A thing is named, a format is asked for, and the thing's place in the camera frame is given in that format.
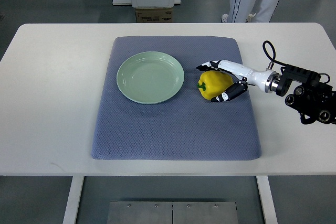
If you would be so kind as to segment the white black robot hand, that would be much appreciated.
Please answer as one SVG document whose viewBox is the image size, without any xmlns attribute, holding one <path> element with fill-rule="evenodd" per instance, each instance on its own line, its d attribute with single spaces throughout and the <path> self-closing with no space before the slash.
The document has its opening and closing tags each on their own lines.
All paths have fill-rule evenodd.
<svg viewBox="0 0 336 224">
<path fill-rule="evenodd" d="M 197 66 L 196 69 L 202 72 L 210 70 L 224 71 L 239 79 L 221 94 L 211 97 L 212 102 L 230 101 L 247 91 L 248 85 L 257 86 L 266 93 L 272 92 L 271 82 L 278 76 L 275 71 L 270 69 L 257 71 L 228 60 L 208 61 Z"/>
</svg>

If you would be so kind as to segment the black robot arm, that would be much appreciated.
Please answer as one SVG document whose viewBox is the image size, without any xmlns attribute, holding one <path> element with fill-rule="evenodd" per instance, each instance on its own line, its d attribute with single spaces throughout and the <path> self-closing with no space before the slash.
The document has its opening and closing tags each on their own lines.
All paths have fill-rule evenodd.
<svg viewBox="0 0 336 224">
<path fill-rule="evenodd" d="M 286 97 L 285 104 L 299 112 L 302 124 L 335 124 L 335 91 L 327 81 L 321 82 L 323 73 L 277 61 L 275 48 L 268 40 L 263 42 L 263 50 L 270 60 L 269 70 L 274 64 L 281 65 L 281 73 L 274 72 L 267 80 L 266 92 Z"/>
</svg>

